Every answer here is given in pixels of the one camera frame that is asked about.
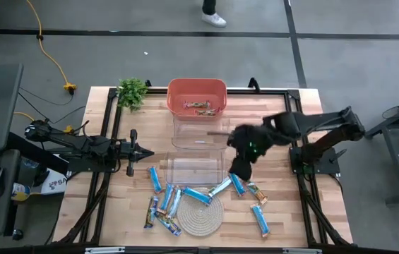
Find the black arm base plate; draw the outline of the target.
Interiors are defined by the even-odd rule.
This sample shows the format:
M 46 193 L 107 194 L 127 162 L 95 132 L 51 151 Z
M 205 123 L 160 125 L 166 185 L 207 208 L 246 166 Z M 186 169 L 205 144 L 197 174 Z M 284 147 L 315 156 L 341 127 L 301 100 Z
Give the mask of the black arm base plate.
M 99 172 L 99 173 L 114 173 L 116 171 L 116 164 L 114 162 L 103 162 L 95 159 L 71 158 L 67 166 L 68 171 L 72 172 Z
M 291 147 L 289 149 L 290 164 L 293 174 L 339 174 L 338 153 L 332 147 L 323 153 L 320 159 L 307 164 L 301 159 L 301 148 Z

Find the green artificial plant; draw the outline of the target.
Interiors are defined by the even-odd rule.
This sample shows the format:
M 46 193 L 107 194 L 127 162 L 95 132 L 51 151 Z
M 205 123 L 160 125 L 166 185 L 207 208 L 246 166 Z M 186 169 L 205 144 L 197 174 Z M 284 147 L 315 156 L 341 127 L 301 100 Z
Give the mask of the green artificial plant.
M 137 78 L 119 80 L 117 86 L 117 106 L 127 108 L 130 112 L 138 111 L 142 105 L 148 87 L 145 82 Z

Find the salmon plastic basket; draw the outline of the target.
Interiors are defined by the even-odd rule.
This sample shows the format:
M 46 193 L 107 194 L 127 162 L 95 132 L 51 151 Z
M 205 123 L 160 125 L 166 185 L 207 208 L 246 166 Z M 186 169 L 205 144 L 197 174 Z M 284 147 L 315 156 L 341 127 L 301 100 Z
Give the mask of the salmon plastic basket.
M 197 116 L 196 108 L 184 109 L 184 101 L 209 101 L 209 109 L 221 109 L 217 116 L 222 116 L 227 106 L 227 86 L 215 78 L 176 78 L 167 87 L 167 108 L 173 116 Z

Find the brown orange granola bar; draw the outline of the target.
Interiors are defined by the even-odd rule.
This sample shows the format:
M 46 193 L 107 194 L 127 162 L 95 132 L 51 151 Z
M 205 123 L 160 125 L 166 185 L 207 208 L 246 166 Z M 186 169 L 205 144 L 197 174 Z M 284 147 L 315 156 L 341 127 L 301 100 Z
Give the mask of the brown orange granola bar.
M 256 197 L 260 205 L 264 205 L 268 201 L 268 196 L 254 182 L 248 181 L 246 187 Z

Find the light blue granola bar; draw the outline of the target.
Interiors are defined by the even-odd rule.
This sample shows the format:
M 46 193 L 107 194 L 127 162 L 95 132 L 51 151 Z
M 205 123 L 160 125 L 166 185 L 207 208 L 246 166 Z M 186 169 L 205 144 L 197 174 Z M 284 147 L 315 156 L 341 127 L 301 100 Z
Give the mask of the light blue granola bar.
M 167 215 L 170 219 L 173 219 L 177 213 L 177 209 L 178 209 L 178 206 L 179 206 L 179 203 L 181 200 L 182 193 L 183 193 L 182 188 L 176 189 L 173 203 L 172 203 L 172 205 L 169 209 L 169 213 Z

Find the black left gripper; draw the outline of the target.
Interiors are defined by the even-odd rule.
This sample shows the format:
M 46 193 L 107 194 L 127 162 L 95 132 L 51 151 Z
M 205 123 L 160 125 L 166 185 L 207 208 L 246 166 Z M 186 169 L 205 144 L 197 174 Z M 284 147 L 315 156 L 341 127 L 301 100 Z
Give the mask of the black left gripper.
M 128 165 L 126 168 L 126 175 L 133 176 L 133 163 L 136 161 L 136 139 L 137 139 L 137 130 L 130 130 L 130 141 L 126 139 L 122 139 L 119 141 L 119 153 L 118 153 L 118 165 L 121 166 L 121 160 L 126 159 L 128 161 Z M 148 150 L 144 147 L 141 147 L 137 144 L 137 162 L 146 159 L 148 157 L 153 156 L 153 151 Z

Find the person's white shoe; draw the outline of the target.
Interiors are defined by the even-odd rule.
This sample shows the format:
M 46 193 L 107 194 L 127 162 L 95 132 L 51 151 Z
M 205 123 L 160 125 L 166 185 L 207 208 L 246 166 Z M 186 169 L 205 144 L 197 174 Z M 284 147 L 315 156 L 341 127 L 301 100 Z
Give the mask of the person's white shoe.
M 212 15 L 203 13 L 201 18 L 202 21 L 217 28 L 225 28 L 227 26 L 227 21 L 221 18 L 217 13 L 214 13 Z

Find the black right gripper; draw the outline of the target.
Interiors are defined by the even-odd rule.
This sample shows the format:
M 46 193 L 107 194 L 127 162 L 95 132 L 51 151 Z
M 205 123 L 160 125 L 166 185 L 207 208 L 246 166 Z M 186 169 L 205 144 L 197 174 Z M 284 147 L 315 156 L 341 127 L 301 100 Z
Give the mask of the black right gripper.
M 265 156 L 268 150 L 266 135 L 232 131 L 227 144 L 236 150 L 236 158 L 232 160 L 229 173 L 240 176 L 243 181 L 249 181 L 252 175 L 251 163 L 255 163 L 260 156 Z

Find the yellow white bottle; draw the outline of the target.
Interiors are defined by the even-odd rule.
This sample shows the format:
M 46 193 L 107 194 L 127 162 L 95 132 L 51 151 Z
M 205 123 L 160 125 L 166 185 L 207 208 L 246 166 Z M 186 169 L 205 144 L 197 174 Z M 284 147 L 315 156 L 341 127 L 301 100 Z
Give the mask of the yellow white bottle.
M 31 189 L 20 183 L 13 184 L 11 199 L 18 202 L 23 202 L 30 197 Z

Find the silver metal bracket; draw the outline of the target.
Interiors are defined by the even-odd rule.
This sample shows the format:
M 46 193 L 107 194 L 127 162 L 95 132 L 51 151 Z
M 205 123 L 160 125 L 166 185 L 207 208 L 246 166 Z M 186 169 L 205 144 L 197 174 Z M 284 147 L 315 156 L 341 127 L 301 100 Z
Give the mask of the silver metal bracket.
M 124 246 L 86 248 L 84 254 L 120 254 L 125 253 Z
M 283 248 L 282 254 L 323 254 L 323 252 L 313 248 Z

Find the silver blue granola bar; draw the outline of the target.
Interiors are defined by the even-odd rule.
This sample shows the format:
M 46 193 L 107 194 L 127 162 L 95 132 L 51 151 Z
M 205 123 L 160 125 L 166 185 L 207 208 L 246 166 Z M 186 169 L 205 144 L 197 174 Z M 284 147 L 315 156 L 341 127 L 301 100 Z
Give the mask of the silver blue granola bar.
M 219 185 L 217 185 L 217 186 L 211 188 L 211 189 L 208 191 L 208 195 L 209 195 L 210 197 L 214 197 L 214 196 L 217 195 L 219 192 L 221 192 L 221 191 L 223 191 L 224 189 L 226 189 L 226 187 L 228 187 L 228 185 L 230 185 L 231 182 L 232 182 L 231 178 L 227 176 L 227 177 L 223 180 L 222 183 L 220 183 Z

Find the person's leg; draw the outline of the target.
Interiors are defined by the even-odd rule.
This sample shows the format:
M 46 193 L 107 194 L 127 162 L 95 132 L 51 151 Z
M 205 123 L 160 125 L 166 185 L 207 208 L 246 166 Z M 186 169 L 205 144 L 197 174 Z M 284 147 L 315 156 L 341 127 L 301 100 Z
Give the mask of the person's leg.
M 202 12 L 209 16 L 216 14 L 216 1 L 217 0 L 203 0 Z

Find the clear plastic bin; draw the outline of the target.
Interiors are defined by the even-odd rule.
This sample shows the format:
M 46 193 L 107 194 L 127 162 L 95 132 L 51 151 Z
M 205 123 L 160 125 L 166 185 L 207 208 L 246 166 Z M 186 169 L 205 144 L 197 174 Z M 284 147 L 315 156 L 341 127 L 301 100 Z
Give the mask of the clear plastic bin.
M 227 147 L 230 120 L 222 116 L 174 116 L 173 146 L 193 150 Z
M 165 180 L 179 186 L 215 186 L 225 178 L 222 150 L 176 150 L 160 162 Z

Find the round woven beige mat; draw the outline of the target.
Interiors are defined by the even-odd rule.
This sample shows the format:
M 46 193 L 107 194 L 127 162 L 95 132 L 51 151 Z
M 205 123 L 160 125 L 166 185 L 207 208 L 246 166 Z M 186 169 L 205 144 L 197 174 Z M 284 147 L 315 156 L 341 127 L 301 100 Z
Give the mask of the round woven beige mat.
M 206 205 L 200 200 L 183 195 L 177 208 L 177 221 L 183 231 L 197 236 L 209 236 L 217 231 L 224 218 L 224 206 L 219 198 Z

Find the white printed bag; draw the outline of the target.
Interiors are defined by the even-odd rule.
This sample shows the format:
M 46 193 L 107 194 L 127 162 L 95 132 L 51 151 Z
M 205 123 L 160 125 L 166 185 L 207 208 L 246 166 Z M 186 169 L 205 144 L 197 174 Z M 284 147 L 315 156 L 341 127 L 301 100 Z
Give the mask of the white printed bag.
M 66 190 L 67 177 L 57 171 L 48 169 L 48 176 L 41 184 L 41 195 L 53 195 L 64 193 Z

